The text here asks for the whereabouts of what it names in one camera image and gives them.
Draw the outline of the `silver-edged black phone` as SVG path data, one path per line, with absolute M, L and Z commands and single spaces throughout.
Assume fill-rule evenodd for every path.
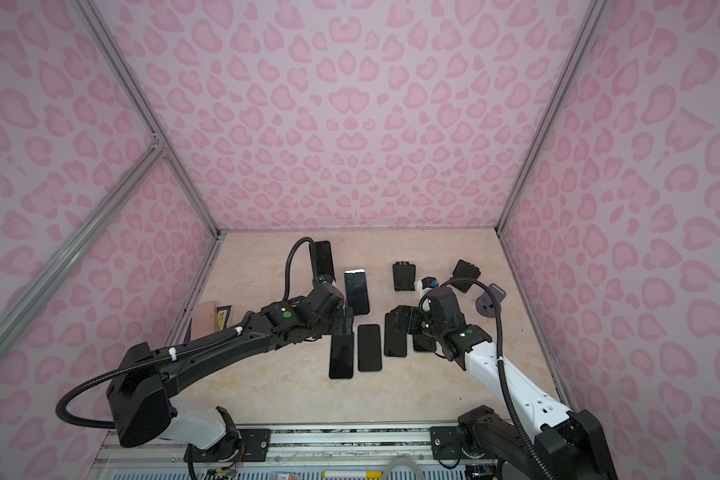
M 345 293 L 348 307 L 355 316 L 370 313 L 366 271 L 363 269 L 344 272 Z

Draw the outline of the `grey round stand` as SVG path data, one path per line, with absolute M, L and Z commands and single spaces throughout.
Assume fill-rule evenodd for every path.
M 475 308 L 479 315 L 486 318 L 496 318 L 496 307 L 506 298 L 507 293 L 495 283 L 488 285 L 488 293 L 483 292 L 475 301 Z

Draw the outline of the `black folding stand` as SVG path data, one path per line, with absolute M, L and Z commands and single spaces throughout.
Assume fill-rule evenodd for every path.
M 407 261 L 398 261 L 392 265 L 393 287 L 395 291 L 415 291 L 416 265 Z
M 481 270 L 479 267 L 459 259 L 452 272 L 451 287 L 462 293 L 467 293 L 472 286 L 472 280 L 477 280 L 480 275 Z

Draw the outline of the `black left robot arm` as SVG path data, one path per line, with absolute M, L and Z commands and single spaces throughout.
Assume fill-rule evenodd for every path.
M 179 418 L 171 399 L 199 380 L 248 357 L 326 335 L 344 318 L 345 297 L 329 283 L 306 296 L 248 313 L 236 326 L 152 350 L 145 342 L 127 350 L 106 394 L 120 445 L 141 446 Z

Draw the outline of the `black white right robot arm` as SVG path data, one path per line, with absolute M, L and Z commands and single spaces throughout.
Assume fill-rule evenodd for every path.
M 455 439 L 436 459 L 492 459 L 497 475 L 526 479 L 614 479 L 612 454 L 599 420 L 555 400 L 506 357 L 503 328 L 489 335 L 467 322 L 456 294 L 439 286 L 417 306 L 400 305 L 387 316 L 396 330 L 433 340 L 442 356 L 479 380 L 504 404 L 509 417 L 476 407 L 459 416 Z

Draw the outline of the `pink and blue cards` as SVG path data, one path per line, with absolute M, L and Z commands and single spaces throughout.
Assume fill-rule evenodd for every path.
M 220 305 L 216 301 L 207 301 L 197 305 L 192 311 L 184 341 L 197 340 L 224 330 L 229 324 L 232 312 L 231 305 Z

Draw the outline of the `clear plastic tube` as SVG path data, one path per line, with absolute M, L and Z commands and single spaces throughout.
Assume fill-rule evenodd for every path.
M 409 456 L 397 456 L 392 458 L 382 470 L 382 480 L 390 480 L 396 469 L 405 469 L 410 472 L 415 480 L 425 480 L 426 475 L 423 469 Z

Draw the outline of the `yellow white marker pen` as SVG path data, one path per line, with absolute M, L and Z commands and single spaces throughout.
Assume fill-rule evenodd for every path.
M 381 480 L 383 477 L 382 471 L 372 470 L 325 470 L 321 474 L 324 480 Z

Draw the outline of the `left diagonal aluminium strut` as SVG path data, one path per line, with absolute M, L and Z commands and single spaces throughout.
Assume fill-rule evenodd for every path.
M 156 141 L 0 316 L 0 362 L 163 159 Z

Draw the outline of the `right corner aluminium profile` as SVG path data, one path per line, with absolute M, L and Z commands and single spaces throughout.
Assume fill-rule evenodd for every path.
M 508 224 L 512 218 L 514 210 L 519 203 L 519 198 L 528 178 L 532 173 L 535 163 L 540 157 L 542 147 L 547 138 L 552 133 L 553 127 L 562 111 L 566 99 L 575 84 L 576 78 L 586 63 L 589 54 L 597 36 L 599 35 L 603 25 L 607 22 L 612 10 L 612 1 L 595 0 L 590 1 L 588 8 L 583 17 L 581 26 L 574 37 L 574 42 L 565 62 L 562 64 L 560 75 L 554 83 L 543 115 L 534 131 L 529 148 L 521 163 L 518 175 L 510 189 L 507 203 L 502 210 L 495 232 L 499 238 L 502 238 L 508 229 Z

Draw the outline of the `corner aluminium profile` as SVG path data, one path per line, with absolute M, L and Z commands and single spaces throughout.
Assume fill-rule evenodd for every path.
M 588 8 L 583 17 L 581 26 L 574 37 L 574 42 L 565 62 L 562 64 L 560 75 L 554 83 L 543 115 L 534 131 L 529 148 L 521 163 L 518 175 L 510 189 L 507 203 L 502 210 L 495 232 L 499 238 L 502 238 L 508 229 L 508 224 L 512 218 L 514 210 L 519 203 L 519 198 L 528 178 L 532 173 L 535 163 L 540 157 L 542 147 L 547 138 L 552 133 L 553 127 L 562 111 L 566 99 L 575 84 L 576 78 L 586 63 L 589 54 L 597 36 L 599 35 L 603 25 L 607 22 L 612 10 L 612 1 L 595 0 L 590 1 Z
M 139 85 L 134 72 L 117 45 L 115 36 L 104 21 L 95 2 L 73 0 L 70 1 L 70 5 L 77 13 L 83 26 L 88 30 L 94 44 L 102 54 L 115 79 L 120 84 L 124 95 L 129 100 L 146 130 L 156 144 L 165 151 L 168 165 L 176 177 L 179 186 L 187 196 L 190 205 L 198 214 L 200 220 L 210 232 L 210 235 L 218 239 L 222 233 L 221 228 L 213 219 L 206 202 L 190 178 L 187 168 L 182 164 L 174 146 L 168 139 L 167 133 L 158 120 L 153 106 L 147 99 L 143 88 Z

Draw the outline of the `left corner aluminium profile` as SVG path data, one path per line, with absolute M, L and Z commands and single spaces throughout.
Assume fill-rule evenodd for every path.
M 115 36 L 104 21 L 95 2 L 73 0 L 70 1 L 70 5 L 77 13 L 83 26 L 88 30 L 94 44 L 102 54 L 115 79 L 120 84 L 124 95 L 129 100 L 146 130 L 156 144 L 165 151 L 168 165 L 176 177 L 179 186 L 187 196 L 190 205 L 198 214 L 200 220 L 210 232 L 210 235 L 218 239 L 222 233 L 221 228 L 213 219 L 206 202 L 190 178 L 187 168 L 182 164 L 174 146 L 168 139 L 167 133 L 158 120 L 153 106 L 147 99 L 143 88 L 139 85 L 134 72 L 117 45 Z

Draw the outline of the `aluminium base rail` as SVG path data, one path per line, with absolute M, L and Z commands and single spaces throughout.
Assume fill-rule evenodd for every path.
M 465 457 L 439 462 L 431 431 L 453 430 L 456 422 L 324 423 L 242 425 L 213 447 L 191 447 L 157 439 L 125 448 L 109 434 L 89 474 L 92 479 L 264 479 L 270 473 L 297 473 L 322 479 L 325 470 L 382 471 L 394 457 L 409 456 L 428 479 L 465 479 L 470 471 L 495 469 L 492 459 Z

